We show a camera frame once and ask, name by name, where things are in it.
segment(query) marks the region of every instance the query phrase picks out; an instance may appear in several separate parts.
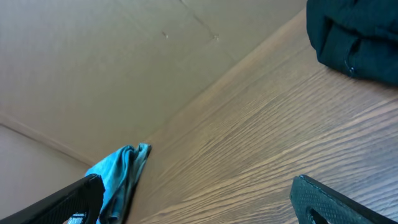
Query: blue cloth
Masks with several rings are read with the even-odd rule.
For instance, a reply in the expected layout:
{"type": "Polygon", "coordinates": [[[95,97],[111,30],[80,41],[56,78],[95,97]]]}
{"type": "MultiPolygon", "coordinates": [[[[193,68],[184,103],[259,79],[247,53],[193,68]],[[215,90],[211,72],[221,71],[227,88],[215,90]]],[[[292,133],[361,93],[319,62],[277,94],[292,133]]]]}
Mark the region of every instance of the blue cloth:
{"type": "Polygon", "coordinates": [[[102,177],[105,193],[97,224],[124,223],[129,202],[146,163],[151,146],[140,143],[137,149],[124,146],[90,168],[86,175],[102,177]]]}

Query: dark green fabric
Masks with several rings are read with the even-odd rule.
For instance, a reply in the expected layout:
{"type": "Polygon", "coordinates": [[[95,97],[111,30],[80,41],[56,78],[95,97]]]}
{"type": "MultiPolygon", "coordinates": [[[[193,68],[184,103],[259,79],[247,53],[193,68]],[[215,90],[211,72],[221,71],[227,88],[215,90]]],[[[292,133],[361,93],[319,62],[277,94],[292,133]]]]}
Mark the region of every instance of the dark green fabric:
{"type": "Polygon", "coordinates": [[[322,64],[398,85],[398,0],[308,0],[307,32],[322,64]]]}

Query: black plastic object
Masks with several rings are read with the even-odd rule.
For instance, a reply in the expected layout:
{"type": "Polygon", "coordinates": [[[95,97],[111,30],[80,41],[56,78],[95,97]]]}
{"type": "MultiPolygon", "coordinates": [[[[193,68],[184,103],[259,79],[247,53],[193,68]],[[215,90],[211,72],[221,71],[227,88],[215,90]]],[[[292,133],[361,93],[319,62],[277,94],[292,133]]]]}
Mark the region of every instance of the black plastic object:
{"type": "Polygon", "coordinates": [[[62,224],[72,216],[80,217],[81,223],[94,224],[104,192],[102,178],[91,174],[0,220],[0,224],[62,224]]]}
{"type": "Polygon", "coordinates": [[[290,200],[300,224],[397,223],[306,175],[294,178],[290,200]]]}

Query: teal towel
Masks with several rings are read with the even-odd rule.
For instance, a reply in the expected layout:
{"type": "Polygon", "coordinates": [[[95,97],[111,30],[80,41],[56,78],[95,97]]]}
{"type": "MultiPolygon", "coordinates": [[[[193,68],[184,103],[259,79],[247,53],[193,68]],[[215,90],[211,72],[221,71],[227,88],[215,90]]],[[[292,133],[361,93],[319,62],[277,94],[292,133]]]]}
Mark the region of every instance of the teal towel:
{"type": "Polygon", "coordinates": [[[86,175],[100,175],[105,186],[104,202],[97,224],[124,223],[129,213],[133,190],[150,149],[150,145],[143,143],[140,143],[137,149],[124,146],[86,172],[86,175]]]}

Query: wood grain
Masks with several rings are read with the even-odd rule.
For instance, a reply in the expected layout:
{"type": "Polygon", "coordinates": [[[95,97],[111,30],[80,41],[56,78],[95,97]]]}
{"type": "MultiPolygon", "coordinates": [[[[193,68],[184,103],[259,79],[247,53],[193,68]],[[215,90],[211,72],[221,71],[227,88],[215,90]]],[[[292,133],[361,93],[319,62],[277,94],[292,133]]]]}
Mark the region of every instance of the wood grain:
{"type": "Polygon", "coordinates": [[[299,174],[398,220],[397,93],[320,65],[301,11],[148,139],[128,223],[296,223],[299,174]]]}

